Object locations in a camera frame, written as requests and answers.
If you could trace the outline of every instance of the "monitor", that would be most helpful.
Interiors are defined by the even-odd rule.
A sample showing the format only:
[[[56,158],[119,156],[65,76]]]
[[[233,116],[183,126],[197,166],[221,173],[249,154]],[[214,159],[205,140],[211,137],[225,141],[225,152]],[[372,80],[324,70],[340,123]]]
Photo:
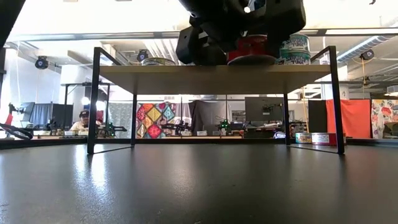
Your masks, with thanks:
[[[19,120],[29,122],[30,117],[32,116],[34,106],[35,106],[35,103],[33,103],[33,102],[21,103],[20,105],[16,106],[16,109],[18,110],[18,114],[19,114]]]
[[[245,97],[246,121],[283,121],[283,98]]]

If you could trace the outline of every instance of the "man wearing cap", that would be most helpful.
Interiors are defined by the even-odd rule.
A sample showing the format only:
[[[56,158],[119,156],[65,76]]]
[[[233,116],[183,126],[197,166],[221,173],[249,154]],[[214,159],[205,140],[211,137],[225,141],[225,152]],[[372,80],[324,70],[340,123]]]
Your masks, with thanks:
[[[80,121],[73,124],[73,126],[70,128],[70,130],[71,131],[79,131],[79,130],[88,129],[89,116],[90,116],[90,112],[88,110],[81,111],[79,114]]]

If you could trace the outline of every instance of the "gray curtain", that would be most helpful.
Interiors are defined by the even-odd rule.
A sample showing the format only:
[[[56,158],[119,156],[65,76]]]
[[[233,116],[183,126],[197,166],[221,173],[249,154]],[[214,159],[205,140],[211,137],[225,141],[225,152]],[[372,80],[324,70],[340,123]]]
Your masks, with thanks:
[[[35,104],[33,107],[32,116],[30,117],[30,122],[33,125],[47,124],[52,116],[52,104],[42,103]]]
[[[227,107],[225,101],[205,102],[196,100],[189,103],[189,108],[192,114],[192,131],[194,135],[197,131],[203,131],[207,129],[206,127],[215,128],[215,125],[219,124],[220,121],[224,119],[231,121],[232,118],[231,107],[229,104]]]

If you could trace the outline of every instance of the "black curtain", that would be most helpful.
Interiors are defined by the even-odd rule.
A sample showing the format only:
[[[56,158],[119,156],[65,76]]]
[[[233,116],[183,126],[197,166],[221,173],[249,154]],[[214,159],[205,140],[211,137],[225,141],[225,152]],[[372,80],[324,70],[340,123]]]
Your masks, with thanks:
[[[73,105],[67,105],[65,109],[65,105],[54,104],[52,108],[52,119],[57,122],[58,125],[63,124],[64,116],[66,113],[65,120],[65,129],[68,129],[72,126],[73,119]]]
[[[325,100],[308,101],[308,125],[312,133],[328,132],[328,115]]]

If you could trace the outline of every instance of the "floral fabric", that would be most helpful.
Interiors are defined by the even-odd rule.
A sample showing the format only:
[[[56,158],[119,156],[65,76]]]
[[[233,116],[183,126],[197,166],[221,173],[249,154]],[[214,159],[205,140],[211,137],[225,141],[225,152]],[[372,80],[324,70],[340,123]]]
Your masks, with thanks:
[[[398,100],[372,100],[372,132],[374,139],[383,138],[384,124],[398,122],[398,111],[393,107],[398,105]]]

